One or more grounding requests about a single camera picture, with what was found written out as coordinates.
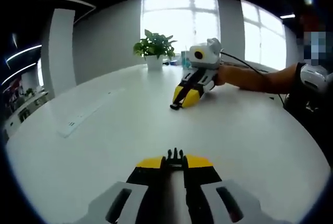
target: hand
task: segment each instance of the hand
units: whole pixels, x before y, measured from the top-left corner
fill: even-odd
[[[219,70],[217,72],[217,77],[215,80],[215,85],[224,85],[225,81],[224,81],[224,71],[225,71],[225,66],[224,65],[220,65]]]

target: white pillar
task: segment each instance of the white pillar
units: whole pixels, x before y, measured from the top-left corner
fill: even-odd
[[[76,86],[73,66],[74,10],[55,9],[42,40],[44,87],[54,98]]]

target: cable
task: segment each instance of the cable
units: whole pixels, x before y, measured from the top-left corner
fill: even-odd
[[[265,79],[267,79],[267,77],[266,77],[264,74],[262,74],[262,73],[259,72],[257,69],[255,69],[255,68],[253,68],[252,66],[250,66],[249,64],[247,64],[245,61],[243,61],[243,60],[241,60],[241,59],[239,59],[239,58],[236,58],[235,56],[232,56],[232,55],[230,55],[230,54],[226,54],[225,52],[221,52],[221,54],[227,55],[227,56],[229,56],[229,57],[231,57],[231,58],[233,58],[233,59],[238,60],[239,62],[241,62],[241,63],[245,64],[246,66],[248,66],[249,68],[251,68],[253,71],[257,72],[257,74],[259,74],[259,75],[263,76]],[[280,98],[280,100],[281,100],[281,102],[282,102],[283,107],[285,107],[285,103],[283,102],[281,95],[278,94],[278,96],[279,96],[279,98]]]

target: bright window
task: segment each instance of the bright window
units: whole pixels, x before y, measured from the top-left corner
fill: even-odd
[[[266,10],[241,1],[244,31],[245,60],[273,69],[286,67],[286,36],[282,21]]]
[[[217,0],[143,0],[142,5],[141,37],[144,29],[173,35],[177,54],[208,38],[220,39]]]
[[[42,74],[42,59],[39,59],[37,63],[37,75],[38,75],[39,85],[44,86],[43,74]]]

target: forearm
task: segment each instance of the forearm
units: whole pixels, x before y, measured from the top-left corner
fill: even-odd
[[[261,92],[270,90],[268,78],[250,69],[224,65],[221,75],[224,82],[241,89]]]

